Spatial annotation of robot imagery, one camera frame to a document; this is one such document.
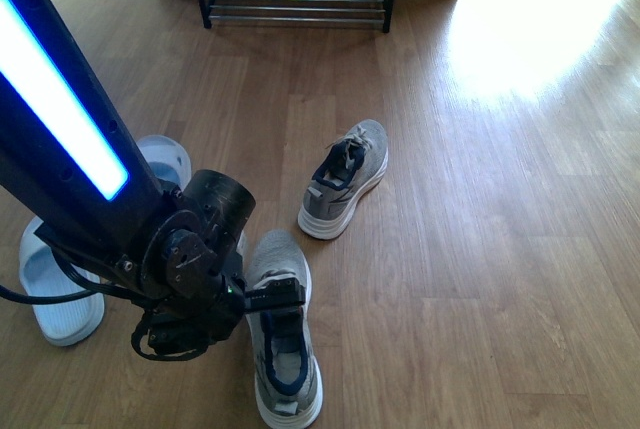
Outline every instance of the blue led light strip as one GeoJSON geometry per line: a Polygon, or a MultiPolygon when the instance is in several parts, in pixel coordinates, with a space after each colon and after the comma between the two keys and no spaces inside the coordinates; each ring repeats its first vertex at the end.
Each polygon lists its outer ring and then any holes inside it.
{"type": "Polygon", "coordinates": [[[111,201],[129,173],[11,0],[0,0],[0,72],[111,201]]]}

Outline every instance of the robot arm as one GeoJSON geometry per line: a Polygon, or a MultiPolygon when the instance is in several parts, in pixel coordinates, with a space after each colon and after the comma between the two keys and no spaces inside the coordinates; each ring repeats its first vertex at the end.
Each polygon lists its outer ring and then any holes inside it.
{"type": "Polygon", "coordinates": [[[157,179],[50,0],[0,0],[0,111],[0,183],[42,218],[36,234],[85,295],[144,309],[139,354],[196,357],[245,313],[304,303],[295,279],[246,290],[236,246],[249,191],[208,170],[184,192],[157,179]]]}

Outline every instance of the black cable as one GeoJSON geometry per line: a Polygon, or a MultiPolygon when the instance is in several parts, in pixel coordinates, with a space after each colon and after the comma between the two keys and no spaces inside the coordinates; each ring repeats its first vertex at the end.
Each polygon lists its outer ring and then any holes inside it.
{"type": "Polygon", "coordinates": [[[125,289],[123,287],[118,287],[115,284],[99,284],[97,282],[92,282],[89,279],[83,277],[75,270],[75,268],[64,259],[60,254],[56,251],[53,252],[53,258],[55,259],[58,266],[65,275],[75,282],[78,286],[84,287],[85,289],[92,292],[99,292],[101,294],[105,294],[107,296],[117,297],[119,299],[126,299],[129,301],[144,299],[144,296],[138,294],[137,292],[130,291],[129,289],[125,289]]]}
{"type": "Polygon", "coordinates": [[[93,291],[80,291],[73,294],[65,294],[63,296],[25,296],[24,294],[18,294],[4,286],[0,286],[0,297],[7,299],[11,302],[17,302],[18,304],[35,304],[35,305],[47,305],[47,304],[61,304],[63,302],[77,301],[78,299],[84,299],[95,294],[93,291]]]}
{"type": "Polygon", "coordinates": [[[204,342],[203,340],[201,340],[199,344],[196,344],[192,350],[187,350],[187,352],[174,356],[167,354],[149,354],[144,352],[140,343],[145,336],[149,336],[149,331],[154,326],[153,317],[154,314],[152,311],[145,310],[142,315],[142,319],[136,326],[133,334],[131,334],[131,347],[133,347],[133,350],[139,356],[144,357],[149,361],[178,362],[190,361],[207,352],[210,343],[204,342]]]}

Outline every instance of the shoelace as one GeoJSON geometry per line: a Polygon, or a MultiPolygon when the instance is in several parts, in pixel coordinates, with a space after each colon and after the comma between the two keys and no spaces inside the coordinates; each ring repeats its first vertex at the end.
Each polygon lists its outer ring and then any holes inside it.
{"type": "Polygon", "coordinates": [[[262,289],[266,287],[269,283],[273,281],[281,281],[283,279],[288,279],[291,276],[295,276],[296,274],[293,271],[288,269],[275,269],[271,271],[267,271],[262,276],[262,279],[253,287],[254,290],[262,289]]]}
{"type": "Polygon", "coordinates": [[[371,149],[372,143],[369,138],[365,137],[366,133],[367,133],[367,130],[358,124],[356,126],[355,132],[352,132],[350,134],[347,134],[346,136],[340,137],[339,139],[335,140],[332,144],[329,144],[327,147],[325,147],[325,149],[328,149],[332,146],[335,146],[336,144],[340,144],[341,142],[346,141],[347,148],[345,150],[345,159],[346,159],[345,167],[347,170],[349,170],[351,169],[354,163],[354,159],[350,157],[349,149],[351,148],[351,146],[364,147],[365,151],[368,151],[369,149],[371,149]]]}

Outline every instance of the sneaker tongue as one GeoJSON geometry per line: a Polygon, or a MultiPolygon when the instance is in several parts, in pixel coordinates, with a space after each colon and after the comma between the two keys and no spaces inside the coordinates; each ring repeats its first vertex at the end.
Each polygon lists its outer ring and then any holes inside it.
{"type": "Polygon", "coordinates": [[[341,185],[344,181],[351,180],[354,173],[362,167],[364,162],[364,148],[362,146],[349,144],[347,141],[341,142],[338,146],[338,154],[328,168],[325,179],[336,185],[341,185]]]}
{"type": "Polygon", "coordinates": [[[271,343],[275,354],[287,354],[300,350],[303,315],[300,309],[270,311],[262,323],[269,325],[271,343]]]}

